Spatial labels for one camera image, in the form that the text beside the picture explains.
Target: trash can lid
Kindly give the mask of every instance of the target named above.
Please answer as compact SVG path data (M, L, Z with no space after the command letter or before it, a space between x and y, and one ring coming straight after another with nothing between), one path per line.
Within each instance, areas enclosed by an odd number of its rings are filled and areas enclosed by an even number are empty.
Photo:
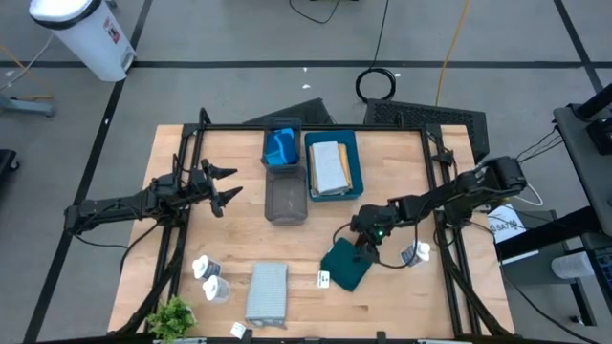
M32 0L32 18L47 22L65 22L75 19L88 10L91 5L99 6L95 0Z

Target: yellow cable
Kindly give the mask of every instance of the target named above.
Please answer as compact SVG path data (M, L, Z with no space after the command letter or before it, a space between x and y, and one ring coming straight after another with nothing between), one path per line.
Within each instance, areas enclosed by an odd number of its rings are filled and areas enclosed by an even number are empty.
M436 103L438 106L438 100L440 99L440 90L442 89L442 82L444 81L444 72L447 69L448 60L450 59L450 55L452 54L452 50L455 47L455 43L457 42L457 37L459 37L459 32L463 27L463 22L466 19L466 14L468 14L468 8L470 7L470 0L466 0L463 5L463 11L461 12L461 18L459 19L459 24L457 24L457 29L455 29L455 35L452 37L452 42L450 42L450 48L448 48L447 57L444 59L444 63L442 64L442 70L440 70L440 78L438 79L438 91L436 92Z
M15 57L15 55L13 55L9 51L9 49L7 49L5 46L0 46L0 50L2 50L12 60L12 62L16 63L17 66L19 66L21 68L21 70L26 71L26 75L31 77L32 80L37 82L38 85L40 85L42 88L44 88L45 91L48 93L48 95L22 96L22 97L17 97L17 99L20 99L20 100L27 100L27 99L37 100L37 99L53 99L54 98L54 93L52 91L52 88L49 87L49 85L46 82L44 82L44 81L40 80L38 77L36 77L31 70L26 70L26 67L23 64L21 64L21 62L19 62L19 59L17 59L17 57Z

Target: white paper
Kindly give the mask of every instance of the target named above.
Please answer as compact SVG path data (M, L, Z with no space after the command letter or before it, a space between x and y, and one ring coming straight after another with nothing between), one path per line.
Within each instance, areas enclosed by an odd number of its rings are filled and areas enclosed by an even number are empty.
M318 272L317 287L319 289L329 288L329 271Z
M510 204L501 205L496 210L492 211L489 214L489 224L491 231L495 235L496 243L501 243L504 240L508 240L527 231ZM523 253L515 257L505 259L501 262L501 264L504 265L515 262L536 255L537 253L537 250Z
M231 331L229 331L229 333L231 333L231 335L235 336L238 339L242 339L242 336L245 334L246 330L247 327L242 325L241 323L233 323L233 326L231 327Z
M337 142L313 143L313 155L319 194L332 194L348 187Z

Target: wooden table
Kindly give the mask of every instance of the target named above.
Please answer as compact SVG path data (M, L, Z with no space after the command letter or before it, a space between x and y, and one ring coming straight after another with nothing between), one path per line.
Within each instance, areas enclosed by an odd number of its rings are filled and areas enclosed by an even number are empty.
M158 127L145 186L151 178L170 173L181 130L178 125ZM342 290L334 283L327 290L317 288L319 262L331 246L332 234L349 222L362 204L386 204L391 197L429 190L419 132L356 134L363 194L355 201L309 201L304 226L276 227L264 218L265 170L259 161L262 132L205 132L202 158L219 167L238 169L236 174L216 183L217 188L227 190L241 185L244 189L231 201L221 219L212 215L207 203L195 205L191 211L179 289L179 295L192 307L198 320L190 336L227 337L234 322L246 324L253 264L279 261L289 265L287 330L255 329L254 336L371 338L376 331L386 331L389 338L453 337L440 254L432 239L432 217L419 223L419 239L432 247L430 262L399 270L374 265L354 292ZM473 168L466 128L443 126L443 135L445 146L455 151L460 172ZM437 173L437 183L441 182ZM474 215L473 220L488 224L484 215ZM136 222L131 240L152 224L152 220ZM400 264L399 253L412 243L413 234L412 227L395 229L379 247L381 259ZM355 233L348 230L342 235L350 241L356 239ZM500 324L513 332L492 236L475 226L466 227L463 235L474 290ZM161 230L154 231L130 252L109 330L123 325L149 292L161 236ZM232 288L231 298L225 304L209 303L202 291L202 281L193 277L191 262L203 253L222 262L223 278L230 281ZM465 299L458 288L457 295L464 333L468 333Z

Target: white trash can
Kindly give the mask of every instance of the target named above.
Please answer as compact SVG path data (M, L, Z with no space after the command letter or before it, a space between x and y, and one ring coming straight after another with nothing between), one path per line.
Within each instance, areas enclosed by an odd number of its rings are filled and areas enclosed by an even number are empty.
M136 53L103 0L32 0L30 16L103 81L126 77Z

